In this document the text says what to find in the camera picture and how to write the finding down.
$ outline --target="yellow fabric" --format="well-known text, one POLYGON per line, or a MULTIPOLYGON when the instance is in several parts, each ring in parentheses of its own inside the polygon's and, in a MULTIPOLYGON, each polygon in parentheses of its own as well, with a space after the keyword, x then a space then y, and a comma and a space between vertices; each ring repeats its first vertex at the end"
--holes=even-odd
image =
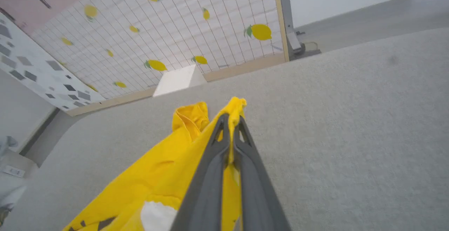
MULTIPOLYGON (((109 183, 64 231, 96 231, 101 221, 114 217, 102 231, 143 231, 140 212, 145 201, 178 210, 218 118, 229 114, 232 143, 234 127, 239 116, 244 116, 245 106, 245 99, 234 97, 210 123, 204 102, 178 108, 171 135, 109 183)), ((223 231, 234 228, 241 212, 239 174, 232 165, 232 152, 229 162, 223 174, 223 231)))

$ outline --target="white patch on cloth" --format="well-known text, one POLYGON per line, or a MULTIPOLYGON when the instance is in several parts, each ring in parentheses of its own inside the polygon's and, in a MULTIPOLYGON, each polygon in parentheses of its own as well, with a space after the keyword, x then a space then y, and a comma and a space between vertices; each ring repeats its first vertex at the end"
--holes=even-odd
POLYGON ((141 210, 141 222, 145 231, 169 231, 177 211, 162 203, 145 202, 141 210))

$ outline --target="gray floor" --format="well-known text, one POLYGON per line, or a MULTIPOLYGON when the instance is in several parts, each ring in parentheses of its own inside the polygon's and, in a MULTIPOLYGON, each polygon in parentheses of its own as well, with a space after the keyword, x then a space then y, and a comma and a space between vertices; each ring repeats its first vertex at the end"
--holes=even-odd
POLYGON ((294 231, 448 230, 449 28, 99 111, 59 140, 5 231, 61 230, 203 100, 246 121, 294 231))
POLYGON ((59 111, 52 122, 46 127, 44 132, 29 149, 27 154, 25 154, 25 157, 34 161, 40 167, 62 135, 67 132, 73 124, 86 116, 87 114, 70 117, 63 111, 59 111))

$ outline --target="wooden baseboard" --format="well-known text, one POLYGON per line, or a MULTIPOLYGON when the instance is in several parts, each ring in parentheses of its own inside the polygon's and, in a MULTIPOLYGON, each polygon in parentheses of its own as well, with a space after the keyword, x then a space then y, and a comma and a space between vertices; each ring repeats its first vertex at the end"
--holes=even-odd
MULTIPOLYGON (((271 55, 269 57, 257 58, 255 60, 248 61, 248 62, 243 63, 238 66, 206 73, 206 74, 204 74, 204 78, 206 79, 207 82, 216 81, 216 80, 225 79, 225 78, 245 74, 248 72, 256 71, 259 69, 275 66, 275 65, 284 63, 285 61, 286 60, 285 60, 284 54, 271 55)), ((133 93, 130 93, 127 95, 123 95, 121 97, 111 98, 111 99, 102 101, 101 103, 93 103, 88 106, 82 106, 79 108, 75 108, 70 111, 66 111, 66 113, 69 114, 70 116, 77 116, 80 114, 98 111, 98 110, 102 110, 102 109, 109 108, 112 106, 122 105, 125 103, 140 100, 143 98, 149 98, 153 95, 155 90, 156 90, 156 87, 153 87, 153 88, 150 88, 150 89, 147 89, 144 91, 133 92, 133 93)))
POLYGON ((256 71, 263 68, 268 68, 274 65, 278 65, 285 62, 283 54, 272 55, 269 57, 257 58, 255 60, 248 61, 241 65, 237 65, 230 68, 224 68, 219 71, 212 71, 204 74, 204 78, 207 82, 225 79, 248 72, 256 71))

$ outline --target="lemon print wall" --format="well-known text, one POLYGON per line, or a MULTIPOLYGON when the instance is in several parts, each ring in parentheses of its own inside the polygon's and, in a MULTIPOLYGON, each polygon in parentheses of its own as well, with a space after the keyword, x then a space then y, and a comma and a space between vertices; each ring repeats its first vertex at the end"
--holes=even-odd
POLYGON ((105 98, 283 53, 276 0, 79 0, 31 36, 105 98))
POLYGON ((85 5, 85 15, 87 19, 91 22, 95 19, 97 14, 97 10, 95 6, 92 5, 85 5))
POLYGON ((246 30, 244 35, 248 35, 251 37, 254 35, 254 37, 258 40, 265 41, 268 39, 271 39, 271 29, 264 24, 256 24, 254 26, 249 26, 246 30))

